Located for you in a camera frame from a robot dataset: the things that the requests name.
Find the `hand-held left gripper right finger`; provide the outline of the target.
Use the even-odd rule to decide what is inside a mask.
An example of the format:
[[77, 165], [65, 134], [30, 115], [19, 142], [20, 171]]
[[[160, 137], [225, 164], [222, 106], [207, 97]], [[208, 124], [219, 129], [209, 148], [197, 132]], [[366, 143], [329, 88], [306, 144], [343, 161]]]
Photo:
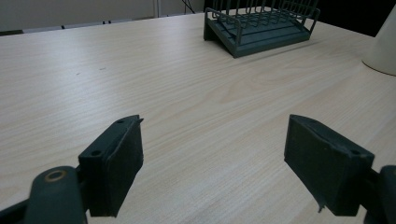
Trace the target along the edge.
[[375, 155], [321, 122], [291, 115], [284, 161], [297, 174], [320, 208], [354, 217], [363, 178]]

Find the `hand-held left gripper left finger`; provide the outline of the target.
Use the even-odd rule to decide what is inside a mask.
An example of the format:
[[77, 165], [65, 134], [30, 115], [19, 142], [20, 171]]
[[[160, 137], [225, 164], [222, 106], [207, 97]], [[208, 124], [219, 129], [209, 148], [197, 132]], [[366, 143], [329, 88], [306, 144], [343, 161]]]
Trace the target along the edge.
[[113, 122], [78, 155], [85, 205], [92, 217], [116, 217], [144, 161], [141, 119]]

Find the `white cone-shaped object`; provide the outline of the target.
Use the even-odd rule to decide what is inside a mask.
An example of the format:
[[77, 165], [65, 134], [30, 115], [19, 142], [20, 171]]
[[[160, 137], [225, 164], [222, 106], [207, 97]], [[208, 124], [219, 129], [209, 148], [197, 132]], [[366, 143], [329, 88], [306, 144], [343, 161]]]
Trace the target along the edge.
[[362, 62], [375, 71], [396, 77], [396, 5], [375, 36]]

